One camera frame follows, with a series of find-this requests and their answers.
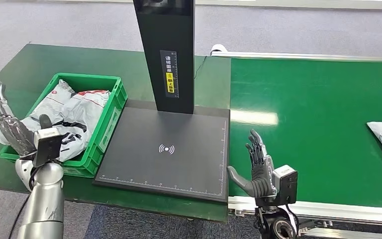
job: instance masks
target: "scanning platform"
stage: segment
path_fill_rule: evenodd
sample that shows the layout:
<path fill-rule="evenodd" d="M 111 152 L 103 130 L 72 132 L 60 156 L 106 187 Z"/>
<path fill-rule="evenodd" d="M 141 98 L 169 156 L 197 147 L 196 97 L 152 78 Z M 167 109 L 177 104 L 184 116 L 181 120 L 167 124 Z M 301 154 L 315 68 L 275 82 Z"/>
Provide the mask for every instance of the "scanning platform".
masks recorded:
<path fill-rule="evenodd" d="M 129 100 L 94 183 L 226 203 L 229 122 L 230 110 Z"/>

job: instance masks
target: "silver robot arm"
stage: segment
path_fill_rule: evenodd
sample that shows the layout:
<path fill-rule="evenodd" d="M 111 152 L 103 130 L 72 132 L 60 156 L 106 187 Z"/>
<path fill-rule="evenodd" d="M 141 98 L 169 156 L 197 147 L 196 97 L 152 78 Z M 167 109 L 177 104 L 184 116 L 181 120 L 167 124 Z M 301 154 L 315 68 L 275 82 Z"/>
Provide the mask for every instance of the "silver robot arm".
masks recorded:
<path fill-rule="evenodd" d="M 18 176 L 31 191 L 18 239 L 62 239 L 64 235 L 64 170 L 55 160 L 62 136 L 47 116 L 40 116 L 40 123 L 42 129 L 34 133 L 34 159 L 15 162 Z"/>
<path fill-rule="evenodd" d="M 18 159 L 16 168 L 32 168 L 31 160 Z M 27 188 L 30 172 L 20 178 Z M 18 239 L 62 239 L 64 235 L 64 171 L 57 163 L 46 163 L 34 175 L 34 186 L 28 198 Z"/>

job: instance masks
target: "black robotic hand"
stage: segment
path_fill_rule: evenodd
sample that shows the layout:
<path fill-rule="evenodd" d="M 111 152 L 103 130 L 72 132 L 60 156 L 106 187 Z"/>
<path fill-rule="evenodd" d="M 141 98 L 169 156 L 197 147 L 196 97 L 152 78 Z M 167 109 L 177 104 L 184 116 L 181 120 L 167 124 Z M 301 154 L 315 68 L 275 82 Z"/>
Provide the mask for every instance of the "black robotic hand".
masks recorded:
<path fill-rule="evenodd" d="M 276 194 L 276 188 L 272 184 L 274 170 L 272 158 L 267 154 L 266 146 L 259 134 L 253 129 L 250 133 L 248 138 L 252 146 L 248 143 L 245 146 L 250 153 L 251 181 L 239 175 L 232 166 L 227 167 L 229 177 L 250 197 L 261 198 L 274 195 Z"/>

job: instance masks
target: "black cable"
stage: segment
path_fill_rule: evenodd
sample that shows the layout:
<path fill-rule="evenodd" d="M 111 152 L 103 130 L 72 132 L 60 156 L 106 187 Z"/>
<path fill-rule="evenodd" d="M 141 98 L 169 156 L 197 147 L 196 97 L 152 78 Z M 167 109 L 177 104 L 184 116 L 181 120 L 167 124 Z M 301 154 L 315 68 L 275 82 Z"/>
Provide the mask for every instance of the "black cable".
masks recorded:
<path fill-rule="evenodd" d="M 34 176 L 36 175 L 37 171 L 39 171 L 41 166 L 37 167 L 37 168 L 34 168 L 33 172 L 31 173 L 30 175 L 30 179 L 28 180 L 28 187 L 30 187 L 30 190 L 33 190 L 33 180 L 34 180 Z"/>
<path fill-rule="evenodd" d="M 200 64 L 200 66 L 198 67 L 197 71 L 195 72 L 194 80 L 197 78 L 198 71 L 199 71 L 200 68 L 203 66 L 203 64 L 205 63 L 205 60 L 206 60 L 206 59 L 207 59 L 207 56 L 204 57 L 203 62 Z"/>
<path fill-rule="evenodd" d="M 30 195 L 28 195 L 27 198 L 24 200 L 24 203 L 22 203 L 22 206 L 21 206 L 20 210 L 18 211 L 17 217 L 15 218 L 14 223 L 12 224 L 12 228 L 11 228 L 11 231 L 9 232 L 8 239 L 11 239 L 12 233 L 14 232 L 14 229 L 15 229 L 15 225 L 17 224 L 17 221 L 18 221 L 18 218 L 21 214 L 21 211 L 25 207 L 25 204 L 27 203 L 29 197 L 30 197 Z"/>
<path fill-rule="evenodd" d="M 292 216 L 295 218 L 296 220 L 296 236 L 298 236 L 298 232 L 299 232 L 299 219 L 298 217 L 295 215 L 295 213 L 293 213 L 290 209 L 289 209 L 289 206 L 288 204 L 285 204 L 286 206 L 286 209 L 292 214 Z"/>

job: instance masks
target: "robotic thumb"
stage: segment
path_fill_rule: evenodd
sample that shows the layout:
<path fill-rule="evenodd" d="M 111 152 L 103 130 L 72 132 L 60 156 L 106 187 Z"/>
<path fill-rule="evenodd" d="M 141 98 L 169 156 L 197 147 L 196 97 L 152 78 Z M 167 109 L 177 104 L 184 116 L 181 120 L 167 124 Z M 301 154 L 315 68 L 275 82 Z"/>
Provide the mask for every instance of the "robotic thumb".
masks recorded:
<path fill-rule="evenodd" d="M 234 181 L 236 185 L 238 185 L 238 187 L 242 188 L 242 190 L 244 190 L 244 192 L 246 192 L 248 196 L 254 197 L 255 190 L 251 181 L 248 181 L 247 179 L 239 175 L 236 172 L 236 169 L 234 167 L 228 166 L 227 169 L 228 169 L 229 177 L 232 179 L 232 181 Z"/>

